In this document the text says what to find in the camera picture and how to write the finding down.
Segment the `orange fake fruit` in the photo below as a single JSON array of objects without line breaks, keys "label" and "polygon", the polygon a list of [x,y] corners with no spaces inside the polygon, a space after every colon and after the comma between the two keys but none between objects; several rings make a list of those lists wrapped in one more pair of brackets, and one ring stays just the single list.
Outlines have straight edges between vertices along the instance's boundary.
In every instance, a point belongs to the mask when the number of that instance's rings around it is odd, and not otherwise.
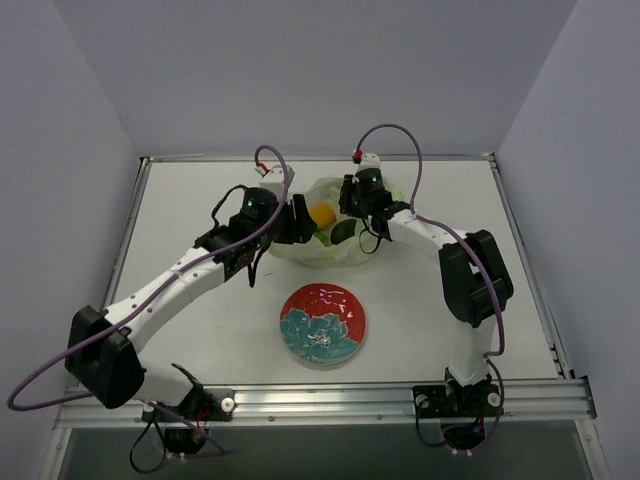
[{"label": "orange fake fruit", "polygon": [[337,221],[333,206],[327,202],[321,202],[309,209],[309,215],[315,222],[318,230],[324,230]]}]

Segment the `dark green fake avocado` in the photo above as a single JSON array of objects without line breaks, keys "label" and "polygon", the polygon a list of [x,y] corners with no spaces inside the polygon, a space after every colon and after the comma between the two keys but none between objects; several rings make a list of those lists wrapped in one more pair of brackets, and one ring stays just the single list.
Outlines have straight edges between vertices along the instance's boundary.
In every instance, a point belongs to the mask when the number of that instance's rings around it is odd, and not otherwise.
[{"label": "dark green fake avocado", "polygon": [[357,220],[348,218],[335,224],[330,233],[332,245],[339,245],[355,235]]}]

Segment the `green avocado-print plastic bag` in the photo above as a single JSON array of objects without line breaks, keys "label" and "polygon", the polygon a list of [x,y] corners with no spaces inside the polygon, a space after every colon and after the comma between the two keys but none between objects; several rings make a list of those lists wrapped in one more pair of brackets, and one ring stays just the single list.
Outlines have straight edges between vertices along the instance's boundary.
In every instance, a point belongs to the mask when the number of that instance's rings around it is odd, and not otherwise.
[{"label": "green avocado-print plastic bag", "polygon": [[[336,223],[353,218],[339,212],[338,200],[341,185],[342,179],[339,177],[320,178],[304,193],[307,204],[313,207],[321,202],[330,203],[337,216]],[[356,220],[355,235],[339,245],[325,247],[313,235],[311,240],[305,244],[273,243],[268,252],[278,259],[299,262],[316,269],[358,266],[372,258],[376,239],[365,231],[360,220]],[[319,231],[330,234],[335,224]]]}]

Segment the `light green fake fruit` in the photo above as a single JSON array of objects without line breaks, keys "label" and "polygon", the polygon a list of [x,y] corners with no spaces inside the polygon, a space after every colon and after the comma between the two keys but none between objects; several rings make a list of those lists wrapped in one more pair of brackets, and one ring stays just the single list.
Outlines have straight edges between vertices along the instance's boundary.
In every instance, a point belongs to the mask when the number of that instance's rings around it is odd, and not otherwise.
[{"label": "light green fake fruit", "polygon": [[331,235],[327,232],[318,231],[314,234],[314,237],[317,238],[325,247],[330,247],[333,245]]}]

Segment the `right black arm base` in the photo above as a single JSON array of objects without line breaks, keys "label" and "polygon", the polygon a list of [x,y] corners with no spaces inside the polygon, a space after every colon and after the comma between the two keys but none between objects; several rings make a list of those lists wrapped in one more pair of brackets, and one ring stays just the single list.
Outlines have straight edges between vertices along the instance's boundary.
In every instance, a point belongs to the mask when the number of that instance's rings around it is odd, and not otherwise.
[{"label": "right black arm base", "polygon": [[[429,448],[448,447],[452,454],[471,457],[495,433],[504,413],[504,387],[490,378],[460,386],[451,380],[438,385],[412,388],[415,429]],[[423,435],[422,420],[439,421],[439,437]]]}]

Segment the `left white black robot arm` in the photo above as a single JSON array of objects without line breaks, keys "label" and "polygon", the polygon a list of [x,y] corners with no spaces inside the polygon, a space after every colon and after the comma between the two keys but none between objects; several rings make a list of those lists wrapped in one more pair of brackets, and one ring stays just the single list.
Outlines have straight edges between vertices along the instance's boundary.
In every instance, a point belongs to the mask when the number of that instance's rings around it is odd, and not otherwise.
[{"label": "left white black robot arm", "polygon": [[272,244],[304,244],[315,230],[303,195],[279,201],[265,188],[246,188],[228,223],[215,223],[155,280],[101,312],[87,306],[74,315],[67,371],[108,409],[130,400],[155,401],[179,419],[194,417],[212,400],[203,385],[178,364],[165,369],[143,364],[140,353],[200,296],[242,270],[254,277]]}]

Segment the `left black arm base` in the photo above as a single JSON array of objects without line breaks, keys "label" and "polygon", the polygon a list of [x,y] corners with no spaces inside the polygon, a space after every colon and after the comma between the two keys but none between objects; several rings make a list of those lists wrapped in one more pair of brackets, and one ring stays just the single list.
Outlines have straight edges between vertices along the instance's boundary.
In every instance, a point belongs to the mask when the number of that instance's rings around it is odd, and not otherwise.
[{"label": "left black arm base", "polygon": [[228,453],[208,427],[233,419],[236,399],[232,389],[209,389],[185,367],[173,363],[165,372],[147,374],[135,399],[149,410],[148,420],[160,433],[167,452],[187,458]]}]

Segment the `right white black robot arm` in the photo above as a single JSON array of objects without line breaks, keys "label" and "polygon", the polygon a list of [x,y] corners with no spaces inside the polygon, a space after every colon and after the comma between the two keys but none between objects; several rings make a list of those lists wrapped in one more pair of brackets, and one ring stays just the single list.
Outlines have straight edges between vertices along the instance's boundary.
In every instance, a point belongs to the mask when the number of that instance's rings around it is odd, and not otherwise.
[{"label": "right white black robot arm", "polygon": [[490,359],[504,354],[503,312],[514,294],[495,238],[486,230],[461,232],[419,215],[412,205],[393,199],[378,168],[346,175],[339,207],[377,237],[438,263],[444,300],[457,320],[447,367],[454,381],[445,386],[444,400],[455,412],[469,411],[480,400],[477,384],[489,375]]}]

